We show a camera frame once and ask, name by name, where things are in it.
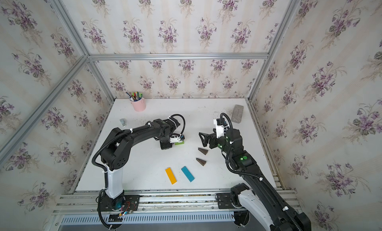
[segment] metal extrusion bar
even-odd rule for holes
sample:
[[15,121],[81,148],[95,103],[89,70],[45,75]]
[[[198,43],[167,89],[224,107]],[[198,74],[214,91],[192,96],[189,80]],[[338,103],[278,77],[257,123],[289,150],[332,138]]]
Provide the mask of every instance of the metal extrusion bar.
[[110,87],[108,86],[105,77],[102,75],[102,72],[99,70],[98,66],[94,64],[94,62],[89,61],[88,67],[92,74],[94,75],[95,80],[98,82],[100,87],[103,89],[103,92],[106,94],[106,98],[110,103],[114,103],[114,96],[112,94],[112,91],[110,90]]
[[269,68],[271,62],[273,62],[273,60],[274,60],[274,57],[276,55],[276,51],[277,51],[278,47],[281,45],[281,41],[287,32],[289,24],[294,19],[294,15],[296,13],[296,10],[300,6],[300,1],[301,0],[290,0],[290,2],[288,4],[287,10],[283,16],[282,21],[280,22],[279,29],[277,30],[277,33],[272,40],[272,44],[270,45],[269,57],[266,60],[266,62],[263,64],[259,74],[257,75],[257,77],[255,79],[253,89],[252,89],[251,94],[249,96],[249,100],[252,102],[253,102],[253,99],[255,98],[255,95],[257,94],[258,90],[260,89],[261,82],[264,79],[264,76],[266,74],[267,69]]
[[181,60],[181,59],[267,59],[268,53],[193,53],[193,54],[91,54],[90,61]]
[[68,11],[66,10],[62,0],[49,0],[58,18],[61,20],[64,28],[68,31],[74,44],[79,48],[82,55],[89,55],[89,51],[83,42],[78,30],[76,29]]
[[46,111],[57,100],[63,90],[66,89],[68,83],[74,76],[83,68],[87,61],[86,56],[82,56],[76,64],[74,64],[62,80],[48,94],[43,102],[32,112],[31,116],[25,120],[17,132],[8,140],[5,146],[0,151],[0,167],[12,156],[15,149],[29,135],[32,129],[38,124],[39,120],[45,115]]

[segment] gray eraser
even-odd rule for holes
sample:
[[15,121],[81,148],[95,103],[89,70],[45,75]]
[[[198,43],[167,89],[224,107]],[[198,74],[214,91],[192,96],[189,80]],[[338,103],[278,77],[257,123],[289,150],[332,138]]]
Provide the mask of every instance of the gray eraser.
[[120,122],[121,122],[121,124],[122,124],[123,127],[126,126],[125,120],[124,120],[123,118],[120,119]]
[[235,123],[241,123],[243,110],[244,110],[244,107],[242,105],[235,105],[235,108],[233,109],[231,121]]

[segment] ventilated metal panel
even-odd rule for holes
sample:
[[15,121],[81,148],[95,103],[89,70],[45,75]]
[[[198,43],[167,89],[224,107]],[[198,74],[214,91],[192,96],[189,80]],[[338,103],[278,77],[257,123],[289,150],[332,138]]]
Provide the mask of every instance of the ventilated metal panel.
[[[107,222],[109,214],[103,215]],[[182,212],[182,213],[133,213],[123,217],[122,222],[108,224],[144,224],[144,223],[194,223],[235,221],[232,211]],[[65,215],[61,225],[101,224],[98,214]]]

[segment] purple flower pattern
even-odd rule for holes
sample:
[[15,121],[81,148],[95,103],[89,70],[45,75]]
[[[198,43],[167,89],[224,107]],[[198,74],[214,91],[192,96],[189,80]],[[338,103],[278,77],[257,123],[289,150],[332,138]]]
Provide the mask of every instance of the purple flower pattern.
[[253,21],[248,20],[245,24],[243,22],[238,22],[238,26],[233,30],[231,38],[235,41],[231,43],[231,50],[233,52],[240,52],[244,48],[244,44],[248,42],[249,37],[251,37],[251,30],[249,29],[250,24]]
[[248,85],[247,85],[247,88],[248,88],[247,93],[249,93],[249,91],[251,90],[251,88],[252,88],[252,84],[253,84],[254,82],[255,82],[255,78],[253,78],[252,81],[250,81],[250,82],[248,83]]
[[193,94],[194,94],[193,92],[183,93],[182,98],[194,98],[194,97],[192,96]]
[[329,30],[325,31],[326,36],[322,41],[326,41],[326,45],[322,49],[330,48],[334,46],[335,39],[339,40],[341,33],[346,31],[346,28],[350,26],[356,27],[360,22],[360,18],[356,18],[361,14],[361,10],[364,8],[357,7],[362,0],[346,0],[345,4],[340,8],[336,9],[333,13],[332,23]]
[[269,124],[268,124],[267,120],[261,124],[261,129],[263,130],[264,134],[268,137],[269,136]]
[[158,91],[157,95],[155,96],[155,98],[170,98],[170,96],[168,94],[166,94],[166,93]]
[[80,111],[79,113],[76,112],[73,118],[77,121],[78,127],[83,127],[86,130],[91,130],[92,123],[89,121],[87,114],[88,112],[86,110]]
[[257,98],[255,99],[255,102],[253,103],[253,109],[255,109],[255,112],[259,112],[259,104],[257,102]]
[[305,158],[305,155],[294,155],[293,163],[290,164],[289,168],[291,172],[289,174],[292,177],[303,176],[304,179],[308,179],[308,174],[310,173],[308,169],[309,161]]
[[378,76],[379,78],[382,78],[382,51],[376,52],[374,58],[369,57],[367,61],[369,63],[363,66],[361,70],[371,70],[372,73],[370,73],[370,75],[368,76],[363,77],[362,80],[371,79],[372,81],[375,81]]
[[296,141],[296,143],[300,143],[301,145],[303,145],[303,141],[307,144],[309,143],[309,141],[314,142],[320,128],[321,130],[326,131],[324,123],[317,122],[316,119],[317,118],[314,115],[311,115],[310,117],[304,116],[304,118],[300,121],[301,128],[297,127],[293,130],[293,139]]
[[345,165],[338,164],[334,162],[332,165],[327,164],[329,172],[322,171],[317,175],[320,179],[316,184],[322,186],[324,192],[329,193],[332,196],[333,193],[337,197],[342,197],[342,195],[349,196],[351,198],[352,194],[356,193],[356,187],[361,184],[363,188],[367,188],[370,192],[370,188],[366,185],[367,181],[361,177],[353,176],[351,173],[354,168],[346,163]]
[[58,54],[64,54],[65,61],[71,66],[77,61],[77,56],[73,54],[74,48],[72,47],[72,43],[61,33],[61,30],[61,27],[57,28],[56,33],[51,34],[50,37],[54,41],[54,47],[57,49]]
[[265,99],[264,106],[263,106],[264,113],[262,115],[265,116],[267,112],[273,111],[273,106],[274,106],[273,98],[271,95],[269,95],[269,97]]
[[219,95],[220,95],[220,92],[217,91],[217,92],[215,92],[215,93],[210,93],[210,94],[208,95],[208,98],[219,98]]
[[289,133],[286,126],[287,126],[287,122],[285,121],[285,119],[278,120],[276,124],[276,128],[273,132],[273,134],[275,135],[273,139],[279,140],[280,137],[286,138],[287,133]]
[[359,104],[363,106],[357,111],[359,119],[356,118],[353,122],[348,120],[348,126],[342,128],[351,132],[350,135],[344,137],[345,139],[351,141],[360,142],[360,138],[363,138],[365,141],[367,135],[375,135],[376,133],[382,133],[382,117],[379,115],[377,109],[382,105],[382,98],[377,100],[373,105],[366,105],[364,103]]
[[273,61],[272,65],[268,68],[268,74],[266,78],[266,85],[269,86],[273,79],[277,78],[277,74],[279,73],[279,69],[277,68],[276,61]]
[[74,171],[71,171],[68,176],[62,178],[60,185],[64,187],[64,190],[67,194],[70,193],[70,190],[77,179],[77,172],[78,171],[75,169]]
[[17,2],[17,0],[0,0],[3,5],[2,12],[4,16],[8,17],[8,22],[10,25],[20,25],[21,34],[30,43],[31,40],[40,46],[42,43],[41,33],[36,29],[37,22],[32,18],[32,11],[27,9],[25,4]]
[[281,101],[280,101],[280,104],[282,104],[280,109],[285,110],[288,108],[288,104],[296,103],[297,97],[298,97],[298,94],[296,93],[296,89],[297,88],[294,85],[294,83],[292,83],[289,87],[285,87],[284,96],[281,98]]
[[24,51],[17,50],[17,52],[20,54],[14,54],[12,53],[12,56],[15,61],[19,63],[19,72],[23,72],[28,75],[32,75],[34,78],[36,78],[35,81],[40,82],[41,85],[49,85],[52,81],[50,78],[50,75],[42,68],[41,60],[42,57],[38,54],[34,54],[32,52],[32,49],[28,51],[28,53],[25,53]]
[[311,42],[305,43],[302,39],[299,45],[296,45],[290,55],[292,58],[286,64],[285,74],[287,76],[294,74],[294,70],[298,70],[301,64],[304,64],[304,60],[306,58],[306,52],[308,49],[313,48]]
[[96,89],[90,90],[90,95],[92,95],[93,101],[98,103],[100,106],[103,106],[103,99],[102,99],[102,96],[101,96],[101,89],[96,88]]
[[130,74],[129,65],[131,63],[131,60],[121,60],[121,61],[114,61],[114,62],[115,64],[118,65],[122,73],[126,73],[126,75]]
[[27,171],[31,172],[31,166],[38,167],[39,160],[35,155],[30,155],[26,149],[28,144],[22,142],[20,148],[9,158],[9,160],[5,163],[5,170],[12,171],[14,169],[20,170],[20,172]]
[[124,95],[126,92],[125,84],[121,81],[121,77],[110,78],[110,86],[115,89],[119,95]]
[[224,60],[224,59],[214,59],[212,62],[211,62],[211,67],[213,67],[213,69],[211,70],[211,75],[213,75],[213,78],[218,78],[220,75],[223,74],[222,71],[225,70],[225,66],[227,65],[227,61]]
[[52,191],[47,191],[45,182],[41,182],[39,185],[36,183],[37,181],[33,184],[32,191],[23,194],[22,200],[17,202],[19,206],[24,206],[25,214],[27,211],[35,210],[36,207],[42,210],[49,206],[49,202],[55,200],[55,194]]
[[241,91],[234,91],[230,98],[243,98],[245,95]]
[[225,79],[222,81],[223,91],[225,91],[225,93],[230,92],[233,85],[235,85],[236,83],[236,78],[233,78],[232,76],[225,76]]
[[97,27],[98,20],[90,19],[89,23],[86,21],[81,21],[81,24],[84,26],[82,28],[82,32],[84,33],[85,38],[89,38],[91,40],[91,46],[93,49],[96,49],[98,53],[104,54],[106,40],[105,35],[102,33],[102,30]]
[[309,83],[304,91],[306,94],[304,98],[308,98],[308,101],[315,100],[317,101],[317,95],[323,97],[325,92],[332,91],[333,85],[335,85],[335,78],[337,77],[337,73],[347,73],[343,70],[343,67],[333,68],[334,64],[332,62],[328,62],[325,67],[318,68],[318,72],[312,75],[314,82]]
[[194,60],[180,60],[179,66],[182,67],[182,70],[180,70],[180,75],[183,75],[184,78],[190,77],[192,71],[194,70],[195,61]]
[[41,123],[45,126],[47,130],[53,127],[54,132],[58,135],[60,133],[66,134],[68,125],[66,124],[67,120],[63,120],[64,118],[65,117],[63,114],[61,114],[60,109],[51,108],[45,114],[44,118],[41,119]]
[[155,74],[159,75],[163,72],[162,70],[162,63],[164,63],[164,60],[150,60],[149,63],[152,65],[152,70]]
[[152,15],[153,5],[151,4],[151,0],[138,0],[139,7],[141,7],[141,13],[146,12],[147,18]]
[[297,22],[295,28],[298,28],[304,21],[306,14],[310,9],[315,8],[318,3],[318,0],[301,0],[300,1],[300,9],[296,14],[296,18],[294,19],[294,23]]
[[178,85],[180,84],[179,78],[171,75],[167,76],[166,84],[169,86],[170,92],[175,94],[178,91]]
[[263,50],[267,51],[270,47],[270,44],[272,43],[272,40],[273,40],[273,37],[275,36],[276,34],[276,31],[277,31],[277,26],[279,25],[279,23],[275,23],[275,25],[273,26],[273,28],[271,30],[268,31],[268,35],[267,37],[265,37],[265,39],[268,41],[265,45],[264,45],[264,48]]
[[95,118],[98,125],[102,125],[103,121],[105,120],[106,115],[100,113],[101,110],[98,112],[98,117]]
[[78,79],[74,79],[70,83],[70,87],[68,87],[68,92],[70,93],[70,96],[76,96],[77,101],[79,103],[86,101],[86,93],[84,93],[84,87],[82,86],[82,82],[80,82]]
[[272,8],[274,7],[277,0],[264,0],[262,6],[260,6],[260,15],[264,14],[264,18],[270,16],[273,13]]
[[284,156],[280,154],[279,149],[273,150],[273,158],[278,166],[281,165],[281,162],[285,162]]
[[138,27],[138,19],[132,19],[131,22],[125,20],[123,24],[126,27],[123,27],[123,37],[129,39],[129,47],[133,48],[135,53],[140,53],[143,43],[143,33]]
[[176,38],[178,36],[178,33],[176,32],[176,29],[174,28],[174,22],[176,20],[173,18],[170,18],[170,20],[166,23],[164,20],[160,21],[160,24],[163,25],[159,27],[159,35],[158,37],[163,38],[162,42],[162,48],[166,49],[167,53],[171,53],[175,47]]
[[19,118],[21,112],[15,113],[12,104],[6,103],[7,96],[0,97],[0,133],[6,134],[7,130],[16,130],[21,125]]
[[313,225],[329,231],[340,230],[337,224],[338,216],[334,214],[333,206],[324,206],[321,202],[319,202],[317,205],[317,210],[312,210],[311,213],[314,218]]
[[148,92],[149,94],[152,93],[152,85],[154,84],[154,81],[152,80],[152,78],[148,78],[146,76],[140,76],[140,81],[139,81],[139,84],[142,86],[143,90],[145,90],[145,92]]
[[93,141],[87,140],[86,137],[84,138],[85,144],[81,146],[81,150],[83,151],[84,155],[88,155],[90,148],[92,147]]
[[244,73],[243,75],[247,75],[250,71],[253,65],[258,63],[259,60],[257,59],[242,59],[241,62],[241,73]]
[[69,150],[69,143],[62,142],[59,146],[52,147],[52,151],[49,152],[51,157],[54,157],[54,163],[58,164],[64,162],[65,164],[71,164],[72,161],[76,161],[76,155],[72,154]]
[[218,0],[219,3],[223,4],[218,14],[218,18],[222,19],[222,24],[231,21],[234,16],[232,11],[238,9],[239,1],[241,0]]
[[200,46],[204,46],[204,49],[210,46],[210,42],[212,41],[211,36],[214,32],[216,32],[216,27],[213,22],[210,22],[208,18],[200,19],[200,25],[196,27],[198,34],[200,35]]
[[181,13],[186,13],[186,17],[189,16],[191,14],[191,12],[193,11],[192,7],[192,0],[180,0],[180,11]]
[[100,11],[103,12],[103,15],[105,18],[109,14],[110,9],[108,9],[108,5],[106,4],[105,0],[92,0],[94,8],[97,10],[97,13]]
[[208,78],[205,78],[203,75],[198,76],[198,78],[195,81],[195,84],[198,86],[198,92],[200,92],[200,94],[204,93],[204,91],[206,90],[206,86],[209,83],[210,81],[208,80]]

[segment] brown triangular block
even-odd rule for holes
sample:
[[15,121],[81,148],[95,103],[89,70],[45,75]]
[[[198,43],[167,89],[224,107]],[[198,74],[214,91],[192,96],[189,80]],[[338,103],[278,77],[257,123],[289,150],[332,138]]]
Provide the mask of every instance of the brown triangular block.
[[202,159],[199,159],[199,158],[196,158],[196,160],[202,165],[204,166],[207,162],[202,160]]
[[207,154],[207,152],[208,152],[208,150],[206,150],[206,149],[203,149],[203,148],[198,148],[198,150],[201,152],[201,153],[203,153],[203,154]]

